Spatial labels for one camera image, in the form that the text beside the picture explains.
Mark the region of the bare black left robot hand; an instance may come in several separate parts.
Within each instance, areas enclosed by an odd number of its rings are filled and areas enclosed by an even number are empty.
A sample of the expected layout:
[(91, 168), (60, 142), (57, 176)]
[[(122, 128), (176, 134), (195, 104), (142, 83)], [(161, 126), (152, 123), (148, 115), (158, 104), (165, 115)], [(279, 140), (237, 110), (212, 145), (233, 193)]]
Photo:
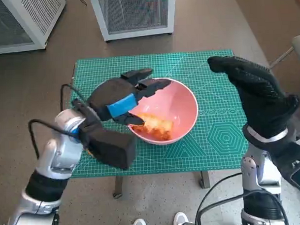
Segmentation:
[(143, 125), (144, 120), (130, 110), (138, 106), (142, 98), (151, 97), (171, 84), (168, 79), (150, 78), (152, 73), (150, 68), (131, 70), (104, 81), (87, 99), (89, 106), (102, 121), (112, 119), (121, 125)]

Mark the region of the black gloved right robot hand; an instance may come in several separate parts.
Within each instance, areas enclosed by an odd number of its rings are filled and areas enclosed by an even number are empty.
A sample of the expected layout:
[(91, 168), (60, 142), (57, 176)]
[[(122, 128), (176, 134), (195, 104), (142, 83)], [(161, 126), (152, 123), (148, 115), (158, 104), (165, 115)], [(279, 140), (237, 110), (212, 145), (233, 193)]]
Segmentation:
[(269, 139), (286, 129), (300, 99), (285, 94), (270, 69), (236, 56), (212, 56), (207, 62), (213, 72), (225, 73), (236, 87), (247, 125), (255, 132)]

